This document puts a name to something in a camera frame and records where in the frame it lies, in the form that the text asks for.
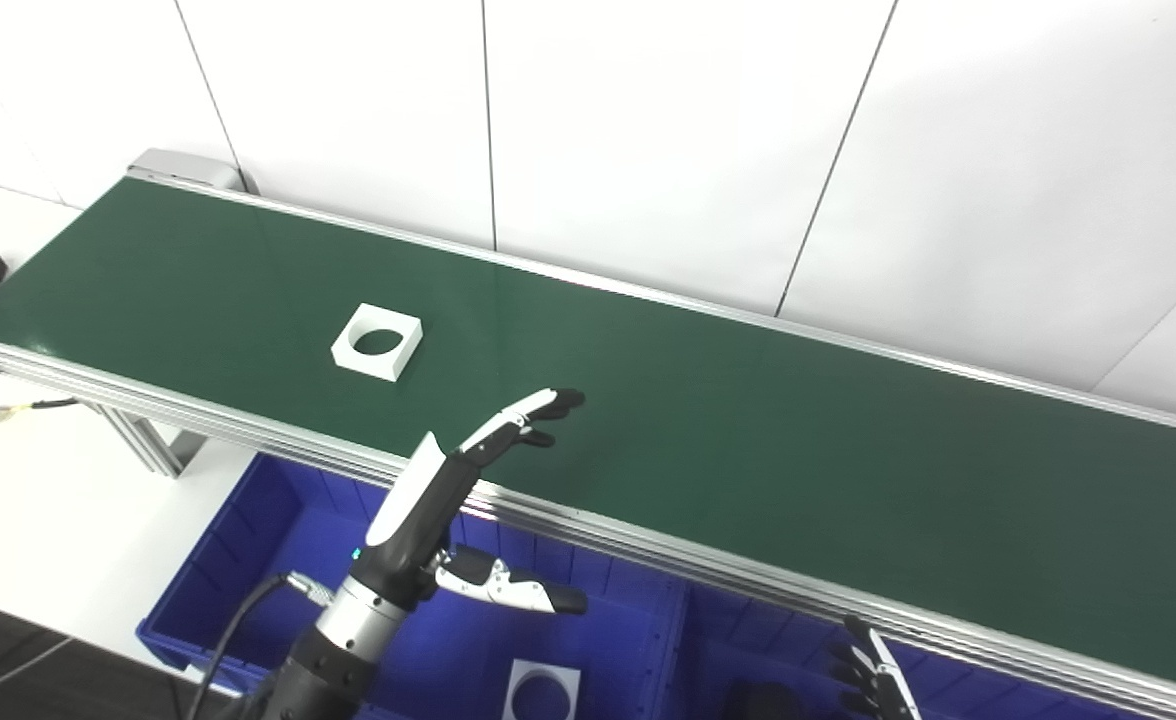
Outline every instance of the black fingertip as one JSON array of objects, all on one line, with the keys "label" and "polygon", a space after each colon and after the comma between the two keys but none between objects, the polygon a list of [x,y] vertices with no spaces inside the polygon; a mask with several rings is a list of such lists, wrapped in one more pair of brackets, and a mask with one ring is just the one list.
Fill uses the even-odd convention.
[{"label": "black fingertip", "polygon": [[854,669],[850,665],[835,664],[829,666],[829,676],[838,682],[851,685],[853,687],[863,689],[864,679],[858,674],[857,669]]},{"label": "black fingertip", "polygon": [[544,584],[543,592],[548,593],[548,602],[552,608],[566,615],[583,615],[588,612],[588,596],[580,588],[569,585]]},{"label": "black fingertip", "polygon": [[871,625],[869,625],[867,620],[862,618],[855,615],[847,615],[846,618],[841,619],[841,624],[846,626],[846,629],[850,631],[850,634],[853,634],[857,639],[861,639],[861,641],[867,642],[867,639],[870,636],[870,634],[868,633],[871,632]]},{"label": "black fingertip", "polygon": [[579,407],[584,404],[584,393],[572,388],[556,388],[557,405],[562,407]]},{"label": "black fingertip", "polygon": [[847,708],[850,712],[857,712],[860,715],[877,715],[877,706],[868,698],[862,696],[858,693],[841,693],[838,694],[838,700],[841,707]]},{"label": "black fingertip", "polygon": [[902,687],[904,680],[889,673],[878,673],[875,696],[877,705],[886,708],[886,720],[909,720],[913,713],[908,711],[906,702],[906,688]]},{"label": "black fingertip", "polygon": [[552,447],[556,445],[557,439],[550,436],[548,433],[541,432],[541,429],[530,429],[530,432],[524,433],[521,436],[521,442],[527,445],[533,445],[534,447]]},{"label": "black fingertip", "polygon": [[849,665],[855,665],[858,661],[848,644],[829,644],[829,655],[835,656],[835,659],[841,662],[848,662]]}]

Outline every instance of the blue crate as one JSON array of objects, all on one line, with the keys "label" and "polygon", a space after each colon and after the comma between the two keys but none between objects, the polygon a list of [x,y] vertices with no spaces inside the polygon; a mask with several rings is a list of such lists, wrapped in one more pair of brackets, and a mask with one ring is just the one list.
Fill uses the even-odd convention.
[{"label": "blue crate", "polygon": [[[211,521],[139,636],[171,666],[211,648],[260,579],[302,571],[335,587],[385,492],[259,456]],[[788,685],[811,720],[847,716],[827,674],[836,624],[686,584],[602,553],[460,515],[452,538],[589,596],[582,618],[506,609],[439,592],[393,641],[368,720],[497,719],[512,660],[577,667],[577,720],[720,720],[736,680]],[[267,598],[228,647],[218,681],[253,688],[318,618],[296,593]],[[1140,720],[1073,694],[890,644],[926,720]]]},{"label": "blue crate", "polygon": [[[813,720],[849,716],[838,706],[838,693],[847,688],[827,675],[831,642],[849,642],[837,624],[693,584],[676,666],[657,716],[720,720],[736,680],[788,685]],[[888,646],[924,720],[1140,720],[948,656]]]},{"label": "blue crate", "polygon": [[[260,456],[139,626],[139,638],[171,666],[207,667],[223,625],[260,579],[302,571],[335,587],[383,496],[368,484]],[[582,671],[580,720],[655,715],[684,612],[681,580],[465,515],[452,525],[452,538],[583,588],[589,612],[548,616],[439,592],[393,639],[363,716],[500,716],[514,659]],[[218,681],[254,687],[318,613],[298,593],[268,596],[233,638]]]}]

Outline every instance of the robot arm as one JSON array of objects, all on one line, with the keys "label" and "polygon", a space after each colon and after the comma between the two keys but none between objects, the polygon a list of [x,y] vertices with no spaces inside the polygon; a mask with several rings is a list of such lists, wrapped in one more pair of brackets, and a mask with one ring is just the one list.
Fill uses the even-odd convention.
[{"label": "robot arm", "polygon": [[448,455],[428,433],[379,507],[335,600],[290,647],[263,719],[354,715],[402,620],[437,584],[521,609],[583,612],[583,593],[574,588],[543,584],[473,548],[446,553],[448,527],[480,471],[515,445],[552,447],[553,436],[534,424],[564,418],[583,401],[574,389],[541,389],[505,407]]}]

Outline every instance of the square block with circular hole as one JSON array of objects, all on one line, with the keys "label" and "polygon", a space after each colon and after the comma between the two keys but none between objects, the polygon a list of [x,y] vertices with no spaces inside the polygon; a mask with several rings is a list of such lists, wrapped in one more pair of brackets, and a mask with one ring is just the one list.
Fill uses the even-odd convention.
[{"label": "square block with circular hole", "polygon": [[[536,684],[544,684],[544,687],[536,688]],[[521,702],[523,688],[529,688],[527,702]],[[560,696],[548,696],[548,691],[560,694]],[[505,700],[505,720],[520,720],[528,716],[519,709],[519,705],[534,706],[550,714],[539,714],[549,716],[550,720],[574,720],[575,707],[579,706],[579,669],[574,667],[561,667],[559,665],[546,665],[543,662],[530,662],[529,660],[512,660],[512,673],[509,675],[509,692]]]},{"label": "square block with circular hole", "polygon": [[[382,352],[361,352],[356,348],[361,338],[380,331],[396,333],[401,341]],[[363,302],[358,306],[356,313],[352,313],[345,332],[330,346],[330,354],[340,368],[396,382],[422,336],[423,325],[419,322],[419,318]]]}]

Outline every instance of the white floor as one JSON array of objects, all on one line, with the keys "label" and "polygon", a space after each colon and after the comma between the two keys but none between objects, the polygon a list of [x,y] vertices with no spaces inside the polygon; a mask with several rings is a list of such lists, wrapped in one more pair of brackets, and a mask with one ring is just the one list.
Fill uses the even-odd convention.
[{"label": "white floor", "polygon": [[[13,266],[76,211],[0,189],[0,254]],[[0,405],[59,396],[0,376]],[[135,639],[253,454],[209,441],[182,478],[143,469],[83,406],[0,424],[0,611],[141,662]]]}]

